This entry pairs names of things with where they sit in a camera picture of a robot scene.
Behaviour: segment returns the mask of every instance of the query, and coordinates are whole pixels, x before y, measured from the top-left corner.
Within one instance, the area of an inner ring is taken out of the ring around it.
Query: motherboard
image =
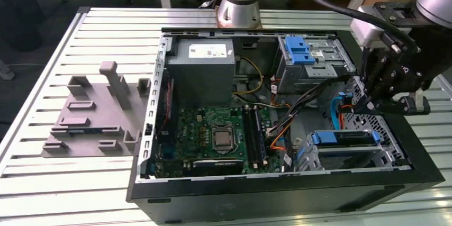
[[[270,126],[267,108],[180,109],[176,143],[162,148],[160,175],[208,176],[219,170],[227,175],[279,172],[279,157],[266,152]]]

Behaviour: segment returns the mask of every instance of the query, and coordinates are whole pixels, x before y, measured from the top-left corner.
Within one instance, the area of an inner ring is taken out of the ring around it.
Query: screw
[[[391,48],[394,49],[394,51],[395,51],[395,53],[396,54],[400,54],[402,53],[402,49],[399,48],[399,46],[398,45],[391,45]]]

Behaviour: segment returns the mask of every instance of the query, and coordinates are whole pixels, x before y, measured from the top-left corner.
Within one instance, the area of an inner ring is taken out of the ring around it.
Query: green circuit board
[[[275,173],[279,170],[278,155],[270,156],[268,165],[258,169],[248,163],[243,112],[240,107],[203,107],[180,109],[178,118],[175,159],[163,163],[167,177],[184,177],[180,161],[203,159],[238,159],[244,161],[243,174]],[[260,124],[270,127],[267,108],[258,111]],[[230,151],[216,151],[214,132],[216,128],[232,130],[235,146]]]

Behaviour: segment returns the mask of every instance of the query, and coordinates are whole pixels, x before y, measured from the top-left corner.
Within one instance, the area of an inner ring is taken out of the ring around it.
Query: open computer tower
[[[158,224],[367,210],[444,181],[402,115],[354,114],[348,31],[164,29],[127,200]]]

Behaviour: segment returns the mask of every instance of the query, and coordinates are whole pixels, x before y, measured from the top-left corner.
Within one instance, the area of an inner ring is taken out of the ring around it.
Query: yellow wire
[[[260,70],[259,70],[259,67],[255,65],[255,63],[250,60],[250,59],[247,59],[246,57],[240,57],[240,58],[243,58],[243,59],[246,59],[247,61],[248,61],[248,63],[256,68],[256,70],[258,70],[258,72],[259,72],[259,76],[260,76],[260,82],[259,82],[259,86],[255,88],[255,89],[252,89],[252,90],[250,90],[250,91],[243,91],[243,92],[232,92],[234,94],[239,94],[239,95],[243,95],[243,94],[251,94],[251,93],[254,93],[254,92],[256,92],[258,90],[260,90],[260,87],[263,86],[263,83],[264,83],[264,77],[263,77],[263,73],[260,72]]]

